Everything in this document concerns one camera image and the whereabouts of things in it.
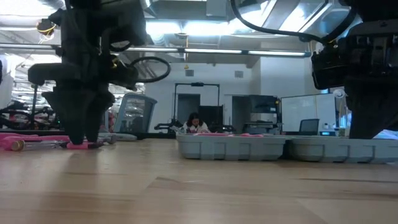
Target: machine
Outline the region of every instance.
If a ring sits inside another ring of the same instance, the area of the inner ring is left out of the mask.
[[[371,139],[383,129],[398,131],[398,7],[389,0],[340,0],[350,6],[346,19],[330,34],[271,30],[244,20],[236,0],[235,16],[246,26],[301,41],[317,41],[324,49],[312,56],[315,87],[324,90],[344,86],[347,106],[352,111],[350,138]],[[346,37],[336,40],[359,15],[363,23],[352,27]]]
[[[55,52],[62,63],[35,64],[28,71],[28,79],[36,85],[55,80],[53,92],[42,96],[59,115],[72,143],[81,144],[85,136],[96,142],[102,115],[115,101],[109,84],[135,90],[137,82],[165,78],[170,65],[157,57],[142,57],[125,65],[111,54],[146,43],[140,1],[66,0],[65,5],[67,10],[59,9],[37,26],[42,34],[61,27],[62,44]],[[135,64],[143,60],[157,60],[168,69],[159,77],[140,79]]]

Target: plastic bin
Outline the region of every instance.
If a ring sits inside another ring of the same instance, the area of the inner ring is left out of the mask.
[[[296,137],[290,153],[301,161],[383,164],[398,161],[398,141]]]
[[[274,161],[282,155],[286,138],[178,134],[177,141],[186,159]]]

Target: doorway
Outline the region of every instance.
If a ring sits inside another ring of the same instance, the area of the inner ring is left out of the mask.
[[[248,96],[232,96],[232,126],[241,134],[245,123],[251,120],[251,102]]]
[[[198,112],[200,106],[200,94],[178,94],[177,119],[183,124],[189,115]]]

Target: woman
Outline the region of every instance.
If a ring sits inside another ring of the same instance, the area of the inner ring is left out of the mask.
[[[198,113],[190,114],[183,127],[187,130],[187,133],[209,133],[206,123],[199,118]]]

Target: wooden tabletop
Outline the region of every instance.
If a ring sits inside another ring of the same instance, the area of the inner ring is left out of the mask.
[[[175,140],[0,151],[0,224],[397,223],[398,166],[193,161]]]

